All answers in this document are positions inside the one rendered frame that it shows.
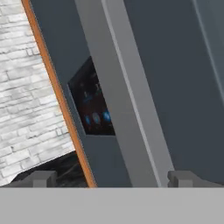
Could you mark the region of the dark grey door with display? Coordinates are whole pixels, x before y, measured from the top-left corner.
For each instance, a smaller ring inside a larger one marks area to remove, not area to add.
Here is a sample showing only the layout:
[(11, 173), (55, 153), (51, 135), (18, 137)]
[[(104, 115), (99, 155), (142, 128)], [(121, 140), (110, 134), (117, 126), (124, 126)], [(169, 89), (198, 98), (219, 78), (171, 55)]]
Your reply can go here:
[(96, 184), (130, 187), (74, 0), (31, 0), (31, 7)]

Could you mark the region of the orange wooden side panel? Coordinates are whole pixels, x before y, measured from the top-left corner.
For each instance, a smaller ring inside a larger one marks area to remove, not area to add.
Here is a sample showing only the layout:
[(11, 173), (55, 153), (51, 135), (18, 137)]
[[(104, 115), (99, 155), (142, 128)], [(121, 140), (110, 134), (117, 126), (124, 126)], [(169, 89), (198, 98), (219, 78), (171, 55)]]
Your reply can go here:
[(76, 129), (70, 109), (68, 107), (68, 103), (67, 103), (66, 97), (64, 95), (63, 88), (60, 85), (60, 81), (57, 77), (56, 70), (55, 70), (53, 62), (51, 60), (50, 53), (47, 49), (47, 45), (46, 45), (44, 36), (39, 27), (39, 23), (35, 16), (34, 9), (32, 8), (31, 0), (21, 0), (21, 2), (24, 7), (25, 14), (28, 18), (35, 41), (37, 43), (39, 53), (40, 53), (41, 58), (45, 64), (45, 69), (47, 71), (48, 77), (52, 84), (53, 91), (54, 91), (57, 101), (59, 103), (59, 107), (61, 109), (62, 115), (63, 115), (65, 123), (66, 123), (66, 127), (68, 129), (71, 140), (73, 142), (73, 146), (77, 153), (77, 156), (78, 156), (78, 159), (80, 162), (80, 166), (84, 172), (84, 176), (87, 181), (87, 185), (90, 188), (95, 188), (95, 187), (97, 187), (95, 177), (91, 171), (87, 156), (85, 154), (78, 131)]

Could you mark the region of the plain dark grey fridge door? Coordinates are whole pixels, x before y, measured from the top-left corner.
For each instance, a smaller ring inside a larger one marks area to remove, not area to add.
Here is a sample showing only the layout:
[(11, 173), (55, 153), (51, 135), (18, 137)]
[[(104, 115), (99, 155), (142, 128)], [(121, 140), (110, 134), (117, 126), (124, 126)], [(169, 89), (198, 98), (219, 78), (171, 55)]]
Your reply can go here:
[(192, 0), (124, 0), (173, 166), (224, 184), (224, 102)]

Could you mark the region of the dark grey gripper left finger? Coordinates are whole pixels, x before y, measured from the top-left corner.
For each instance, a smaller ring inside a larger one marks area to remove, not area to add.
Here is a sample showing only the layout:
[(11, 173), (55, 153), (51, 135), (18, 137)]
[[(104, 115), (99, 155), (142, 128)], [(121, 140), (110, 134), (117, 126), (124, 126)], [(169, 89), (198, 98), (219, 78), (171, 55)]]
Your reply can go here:
[(12, 182), (5, 187), (55, 187), (57, 179), (56, 171), (35, 171), (23, 180)]

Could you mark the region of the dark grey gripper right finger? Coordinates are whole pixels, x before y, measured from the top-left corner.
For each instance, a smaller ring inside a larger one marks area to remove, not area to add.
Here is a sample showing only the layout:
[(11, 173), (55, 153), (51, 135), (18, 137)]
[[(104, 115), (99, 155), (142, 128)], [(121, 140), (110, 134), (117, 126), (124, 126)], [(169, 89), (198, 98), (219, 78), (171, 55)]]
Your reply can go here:
[(169, 171), (167, 174), (167, 178), (169, 179), (168, 186), (169, 187), (222, 187), (224, 185), (216, 184), (214, 182), (210, 182), (198, 177), (191, 171)]

